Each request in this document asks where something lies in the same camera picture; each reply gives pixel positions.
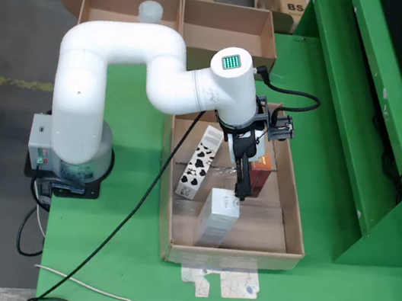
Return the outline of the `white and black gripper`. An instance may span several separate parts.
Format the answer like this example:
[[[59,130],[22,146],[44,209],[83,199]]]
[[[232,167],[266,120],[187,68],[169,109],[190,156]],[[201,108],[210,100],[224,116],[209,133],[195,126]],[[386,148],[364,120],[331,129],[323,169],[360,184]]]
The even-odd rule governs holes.
[[[233,135],[228,133],[226,138],[232,163],[236,163],[236,184],[234,195],[239,200],[251,195],[250,168],[248,162],[257,162],[266,154],[265,130],[247,131],[245,134]]]

